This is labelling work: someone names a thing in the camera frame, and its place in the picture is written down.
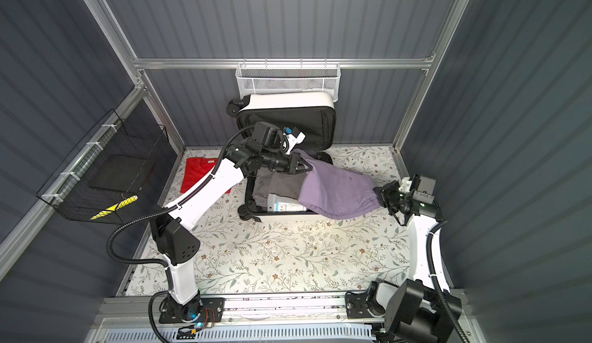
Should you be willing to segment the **purple pants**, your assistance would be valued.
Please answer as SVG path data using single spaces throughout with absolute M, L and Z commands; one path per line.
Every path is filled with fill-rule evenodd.
M 333 220 L 357 218 L 381 207 L 372 177 L 320 161 L 300 149 L 295 152 L 312 166 L 298 196 L 300 205 Z

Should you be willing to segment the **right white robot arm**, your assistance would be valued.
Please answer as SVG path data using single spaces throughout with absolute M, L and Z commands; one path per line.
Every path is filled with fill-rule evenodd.
M 433 194 L 436 180 L 414 175 L 376 187 L 379 203 L 402 215 L 409 233 L 409 276 L 399 286 L 375 281 L 368 305 L 384 318 L 387 335 L 407 342 L 448 342 L 453 333 L 469 337 L 459 324 L 463 307 L 444 275 L 440 231 L 447 224 Z

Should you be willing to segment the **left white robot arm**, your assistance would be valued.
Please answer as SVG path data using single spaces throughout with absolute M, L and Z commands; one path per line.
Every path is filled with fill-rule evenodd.
M 150 222 L 166 263 L 169 296 L 178 305 L 190 304 L 199 294 L 194 258 L 200 241 L 192 233 L 198 221 L 223 194 L 262 167 L 289 175 L 310 172 L 312 166 L 293 151 L 305 138 L 297 127 L 281 129 L 266 122 L 241 129 L 224 145 L 214 168 Z

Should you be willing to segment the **grey towel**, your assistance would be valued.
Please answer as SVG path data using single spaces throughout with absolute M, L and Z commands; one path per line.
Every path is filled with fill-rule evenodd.
M 252 197 L 259 207 L 266 207 L 268 195 L 297 200 L 300 196 L 306 173 L 283 174 L 262 168 L 257 172 Z

